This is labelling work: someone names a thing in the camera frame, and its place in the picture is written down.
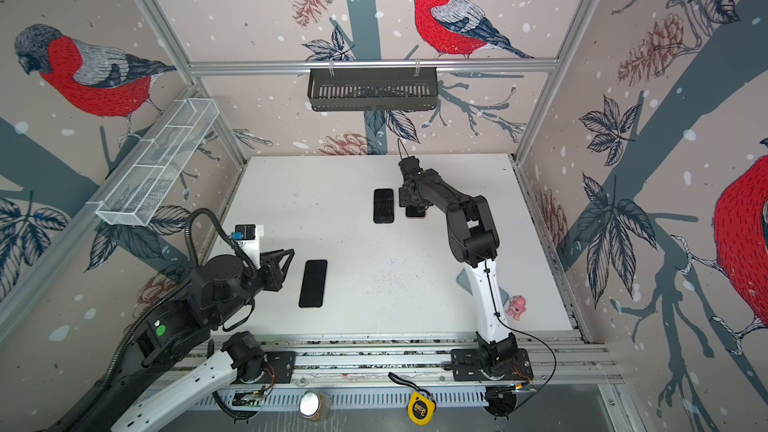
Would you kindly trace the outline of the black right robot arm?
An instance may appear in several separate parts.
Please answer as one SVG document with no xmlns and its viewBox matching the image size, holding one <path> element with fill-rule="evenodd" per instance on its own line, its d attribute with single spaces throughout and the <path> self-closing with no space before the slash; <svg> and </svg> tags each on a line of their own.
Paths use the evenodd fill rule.
<svg viewBox="0 0 768 432">
<path fill-rule="evenodd" d="M 437 171 L 422 168 L 414 156 L 401 159 L 398 167 L 403 177 L 399 205 L 419 212 L 435 206 L 445 214 L 450 250 L 463 265 L 474 298 L 480 369 L 490 378 L 501 378 L 511 372 L 518 345 L 501 314 L 496 273 L 500 239 L 489 203 L 449 185 Z"/>
</svg>

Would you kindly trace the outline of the black phone horizontal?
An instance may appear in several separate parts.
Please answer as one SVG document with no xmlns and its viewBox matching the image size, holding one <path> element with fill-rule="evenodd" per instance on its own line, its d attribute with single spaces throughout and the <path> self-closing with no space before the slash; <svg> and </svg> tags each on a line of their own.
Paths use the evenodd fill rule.
<svg viewBox="0 0 768 432">
<path fill-rule="evenodd" d="M 405 207 L 405 216 L 407 218 L 424 218 L 426 216 L 426 208 L 408 205 Z"/>
</svg>

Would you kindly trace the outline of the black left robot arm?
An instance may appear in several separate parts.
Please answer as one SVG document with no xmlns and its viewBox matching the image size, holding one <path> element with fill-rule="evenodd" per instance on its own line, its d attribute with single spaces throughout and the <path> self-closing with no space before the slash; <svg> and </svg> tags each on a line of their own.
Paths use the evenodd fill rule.
<svg viewBox="0 0 768 432">
<path fill-rule="evenodd" d="M 278 291 L 295 253 L 279 249 L 258 265 L 243 253 L 219 255 L 197 266 L 189 278 L 129 327 L 103 376 L 53 425 L 54 431 L 157 430 L 163 423 L 142 401 L 145 391 L 220 329 L 229 338 L 193 372 L 156 395 L 155 409 L 168 418 L 232 383 L 258 384 L 268 395 L 292 375 L 295 355 L 268 353 L 256 337 L 225 323 L 261 291 Z"/>
</svg>

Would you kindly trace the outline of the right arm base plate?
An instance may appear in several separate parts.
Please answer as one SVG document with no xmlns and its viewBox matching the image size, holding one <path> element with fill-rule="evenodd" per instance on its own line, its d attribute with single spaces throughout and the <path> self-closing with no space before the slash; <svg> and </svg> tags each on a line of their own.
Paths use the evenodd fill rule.
<svg viewBox="0 0 768 432">
<path fill-rule="evenodd" d="M 452 374 L 456 382 L 479 381 L 522 381 L 531 382 L 534 373 L 528 352 L 519 349 L 517 356 L 505 367 L 503 372 L 487 374 L 483 371 L 477 349 L 453 349 L 450 361 L 441 367 Z"/>
</svg>

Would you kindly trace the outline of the black phone diagonal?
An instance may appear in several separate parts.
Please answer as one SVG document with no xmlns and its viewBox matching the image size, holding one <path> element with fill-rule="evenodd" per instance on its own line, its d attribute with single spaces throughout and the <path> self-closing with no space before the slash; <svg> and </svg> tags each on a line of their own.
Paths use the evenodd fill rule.
<svg viewBox="0 0 768 432">
<path fill-rule="evenodd" d="M 379 188 L 374 190 L 373 222 L 375 224 L 390 224 L 395 220 L 394 191 Z"/>
</svg>

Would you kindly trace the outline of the light blue phone case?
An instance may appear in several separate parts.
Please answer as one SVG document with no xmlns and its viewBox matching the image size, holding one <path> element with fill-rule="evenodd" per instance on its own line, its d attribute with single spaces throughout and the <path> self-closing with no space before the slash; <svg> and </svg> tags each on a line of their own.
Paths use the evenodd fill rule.
<svg viewBox="0 0 768 432">
<path fill-rule="evenodd" d="M 462 270 L 456 277 L 456 283 L 467 293 L 470 295 L 473 294 L 472 292 L 472 285 L 469 278 L 469 275 L 466 270 Z"/>
</svg>

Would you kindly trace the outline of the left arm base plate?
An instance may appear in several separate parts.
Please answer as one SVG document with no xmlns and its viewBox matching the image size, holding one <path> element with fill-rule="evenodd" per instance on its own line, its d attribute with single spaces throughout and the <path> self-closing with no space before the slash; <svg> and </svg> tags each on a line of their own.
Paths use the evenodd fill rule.
<svg viewBox="0 0 768 432">
<path fill-rule="evenodd" d="M 296 361 L 293 351 L 267 351 L 239 369 L 238 384 L 288 384 Z"/>
</svg>

